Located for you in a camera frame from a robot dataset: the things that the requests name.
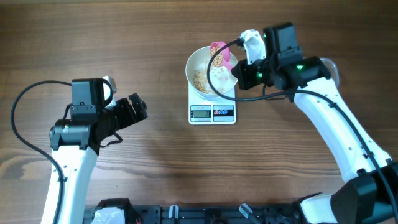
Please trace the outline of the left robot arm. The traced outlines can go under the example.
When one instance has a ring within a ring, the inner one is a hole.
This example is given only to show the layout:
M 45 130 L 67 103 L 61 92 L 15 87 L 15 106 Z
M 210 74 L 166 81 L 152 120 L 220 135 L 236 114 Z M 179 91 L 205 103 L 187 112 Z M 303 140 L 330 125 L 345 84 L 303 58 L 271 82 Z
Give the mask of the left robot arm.
M 81 223 L 91 173 L 102 140 L 147 118 L 145 102 L 134 93 L 116 101 L 110 78 L 72 81 L 70 118 L 50 129 L 56 165 L 50 178 L 42 223 Z

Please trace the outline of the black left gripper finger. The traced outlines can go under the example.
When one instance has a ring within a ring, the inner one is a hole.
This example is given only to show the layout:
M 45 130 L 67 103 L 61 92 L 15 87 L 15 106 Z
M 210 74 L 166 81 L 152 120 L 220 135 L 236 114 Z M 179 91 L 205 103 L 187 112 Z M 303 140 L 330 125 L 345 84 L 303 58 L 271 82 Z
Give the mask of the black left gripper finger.
M 136 114 L 134 115 L 134 122 L 138 123 L 140 121 L 145 120 L 148 117 L 146 110 L 137 110 Z
M 146 103 L 139 97 L 137 93 L 133 93 L 128 97 L 131 101 L 131 106 L 134 108 L 134 111 L 146 111 Z

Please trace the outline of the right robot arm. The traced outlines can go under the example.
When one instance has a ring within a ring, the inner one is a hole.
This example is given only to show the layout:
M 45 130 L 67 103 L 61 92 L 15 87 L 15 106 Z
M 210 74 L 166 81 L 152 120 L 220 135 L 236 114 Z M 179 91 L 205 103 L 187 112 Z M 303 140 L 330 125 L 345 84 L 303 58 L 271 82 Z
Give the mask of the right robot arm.
M 341 172 L 334 194 L 303 199 L 308 223 L 380 223 L 397 218 L 397 163 L 366 133 L 318 57 L 304 57 L 290 22 L 246 30 L 237 44 L 246 53 L 232 70 L 240 89 L 265 84 L 295 103 L 316 127 Z

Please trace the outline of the pink measuring scoop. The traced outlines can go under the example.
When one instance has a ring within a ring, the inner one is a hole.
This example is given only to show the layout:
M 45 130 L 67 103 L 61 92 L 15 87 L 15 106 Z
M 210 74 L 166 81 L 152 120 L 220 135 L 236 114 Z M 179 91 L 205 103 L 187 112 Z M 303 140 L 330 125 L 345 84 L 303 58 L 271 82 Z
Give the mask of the pink measuring scoop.
M 225 42 L 212 42 L 210 45 L 210 57 L 214 56 L 214 54 L 222 47 L 226 45 Z M 225 48 L 222 52 L 220 52 L 215 59 L 213 60 L 213 67 L 225 67 L 228 71 L 231 71 L 233 66 L 229 63 L 231 59 L 231 52 L 229 48 Z

